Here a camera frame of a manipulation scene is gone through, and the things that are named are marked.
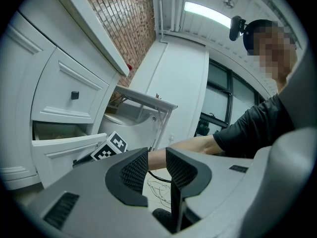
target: ceiling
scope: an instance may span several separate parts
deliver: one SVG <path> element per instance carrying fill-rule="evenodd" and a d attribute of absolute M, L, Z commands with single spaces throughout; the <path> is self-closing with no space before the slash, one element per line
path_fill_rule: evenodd
<path fill-rule="evenodd" d="M 164 30 L 170 30 L 172 14 L 174 14 L 175 29 L 167 34 L 188 38 L 221 52 L 247 70 L 265 88 L 268 95 L 274 95 L 277 92 L 275 82 L 266 78 L 265 72 L 260 70 L 259 63 L 254 61 L 252 56 L 247 55 L 242 37 L 235 42 L 230 41 L 227 27 L 203 16 L 186 12 L 184 10 L 185 1 L 212 8 L 230 18 L 239 15 L 247 20 L 246 23 L 256 19 L 269 19 L 278 21 L 280 25 L 283 25 L 279 17 L 267 6 L 267 1 L 272 0 L 233 0 L 235 3 L 233 9 L 225 8 L 223 0 L 175 0 L 174 12 L 172 12 L 172 0 L 162 0 L 162 7 Z"/>

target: neck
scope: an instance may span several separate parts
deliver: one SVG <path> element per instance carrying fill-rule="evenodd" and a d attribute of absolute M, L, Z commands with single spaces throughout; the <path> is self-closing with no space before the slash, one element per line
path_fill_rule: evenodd
<path fill-rule="evenodd" d="M 285 79 L 280 79 L 280 80 L 276 80 L 276 85 L 277 85 L 277 93 L 279 94 L 283 88 L 285 87 L 286 85 L 286 78 Z"/>

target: black square knob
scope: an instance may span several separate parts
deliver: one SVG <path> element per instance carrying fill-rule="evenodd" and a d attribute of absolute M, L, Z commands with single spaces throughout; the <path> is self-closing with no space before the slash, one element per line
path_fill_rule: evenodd
<path fill-rule="evenodd" d="M 79 99 L 79 92 L 71 92 L 71 97 L 72 100 L 78 100 Z"/>

